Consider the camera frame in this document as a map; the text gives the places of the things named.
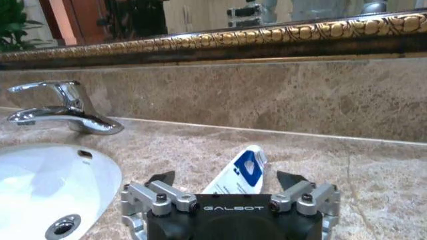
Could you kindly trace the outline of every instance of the sink overflow hole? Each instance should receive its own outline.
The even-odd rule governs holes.
[[[93,158],[92,153],[89,153],[88,151],[78,150],[77,154],[82,158],[86,158],[86,159],[92,159]]]

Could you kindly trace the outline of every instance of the white toothpaste tube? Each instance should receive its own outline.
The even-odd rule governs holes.
[[[248,146],[228,163],[202,194],[260,194],[267,161],[263,149],[256,145]]]

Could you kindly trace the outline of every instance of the bathroom sink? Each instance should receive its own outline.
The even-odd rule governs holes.
[[[117,164],[85,147],[0,149],[0,239],[80,239],[120,184]]]

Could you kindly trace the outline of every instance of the marble countertop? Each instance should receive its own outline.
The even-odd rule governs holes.
[[[276,171],[336,184],[343,192],[333,239],[421,239],[427,236],[427,144],[231,129],[116,118],[113,136],[82,135],[62,122],[16,126],[0,108],[0,147],[62,143],[92,148],[118,164],[122,184],[176,171],[173,186],[200,193],[236,154],[252,144],[268,163],[263,193],[281,191]],[[120,196],[82,239],[130,239]]]

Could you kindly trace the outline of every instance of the gold ornate mirror frame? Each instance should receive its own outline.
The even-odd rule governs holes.
[[[0,54],[0,68],[427,52],[427,9]]]

